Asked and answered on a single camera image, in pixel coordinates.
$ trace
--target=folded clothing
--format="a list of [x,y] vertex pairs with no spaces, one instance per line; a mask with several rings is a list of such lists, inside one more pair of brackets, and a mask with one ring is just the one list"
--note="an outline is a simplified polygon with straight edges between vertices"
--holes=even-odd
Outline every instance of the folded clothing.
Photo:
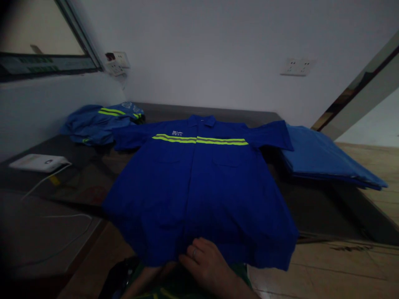
[[293,176],[336,179],[381,190],[386,182],[357,163],[323,133],[287,125],[294,151],[281,150]]
[[144,111],[132,102],[103,107],[86,105],[73,112],[60,133],[69,135],[73,142],[86,145],[105,145],[113,142],[112,129],[135,125],[140,121]]

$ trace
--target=wall outlet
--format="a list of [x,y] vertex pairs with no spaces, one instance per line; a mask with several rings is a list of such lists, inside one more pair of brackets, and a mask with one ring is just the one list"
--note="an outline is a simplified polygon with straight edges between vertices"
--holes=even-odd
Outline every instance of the wall outlet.
[[125,69],[130,68],[130,63],[128,60],[128,56],[125,52],[113,52],[115,55],[115,60],[119,63],[119,65]]
[[119,65],[116,60],[107,62],[106,66],[109,73],[115,77],[125,73],[125,70]]
[[316,64],[316,60],[288,58],[280,75],[307,76]]

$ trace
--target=shirt pocket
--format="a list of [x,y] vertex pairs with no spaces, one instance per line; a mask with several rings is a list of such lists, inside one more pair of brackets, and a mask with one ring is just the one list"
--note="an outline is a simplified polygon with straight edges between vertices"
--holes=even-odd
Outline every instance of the shirt pocket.
[[168,141],[157,141],[153,151],[153,157],[159,163],[177,163],[182,159],[183,144]]
[[216,165],[238,167],[240,165],[240,152],[238,145],[211,145],[213,147],[212,161]]

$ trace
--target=window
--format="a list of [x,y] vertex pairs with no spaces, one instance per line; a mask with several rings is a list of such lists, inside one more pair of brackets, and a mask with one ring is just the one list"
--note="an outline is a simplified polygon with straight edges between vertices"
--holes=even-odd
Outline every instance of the window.
[[1,34],[1,81],[99,70],[66,0],[15,1]]

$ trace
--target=white cable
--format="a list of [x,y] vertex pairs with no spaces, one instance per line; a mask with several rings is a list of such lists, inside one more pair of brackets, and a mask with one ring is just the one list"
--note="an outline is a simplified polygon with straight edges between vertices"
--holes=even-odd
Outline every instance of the white cable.
[[71,165],[72,165],[72,163],[69,163],[69,162],[68,162],[68,165],[62,167],[60,170],[58,170],[58,171],[56,171],[55,173],[50,174],[49,176],[47,176],[47,177],[45,177],[44,179],[42,179],[42,180],[41,180],[39,183],[37,183],[32,189],[30,189],[30,191],[29,191],[28,193],[26,193],[26,194],[21,198],[21,201],[23,201],[23,200],[25,199],[25,197],[29,196],[37,187],[39,187],[39,185],[40,185],[41,183],[43,183],[43,182],[44,182],[45,180],[47,180],[49,177],[51,177],[51,176],[53,176],[53,175],[56,175],[57,173],[60,173],[60,172],[63,171],[65,168],[67,168],[67,167],[69,167],[69,166],[71,166]]
[[36,260],[36,261],[32,261],[32,262],[26,262],[23,264],[19,264],[16,266],[13,266],[12,268],[22,268],[22,267],[26,267],[26,266],[33,266],[33,265],[37,265],[40,263],[43,263],[49,259],[51,259],[52,257],[55,257],[57,255],[59,255],[61,252],[63,252],[69,245],[71,245],[73,242],[75,242],[77,239],[79,239],[81,236],[83,236],[88,230],[90,225],[93,223],[93,217],[86,215],[86,214],[75,214],[75,215],[59,215],[59,216],[44,216],[43,218],[68,218],[68,217],[77,217],[77,216],[84,216],[90,219],[90,223],[87,225],[86,229],[79,234],[78,236],[76,236],[74,239],[72,239],[71,241],[69,241],[63,248],[61,248],[60,250],[58,250],[57,252],[53,253],[52,255],[49,255],[48,257],[42,258],[40,260]]

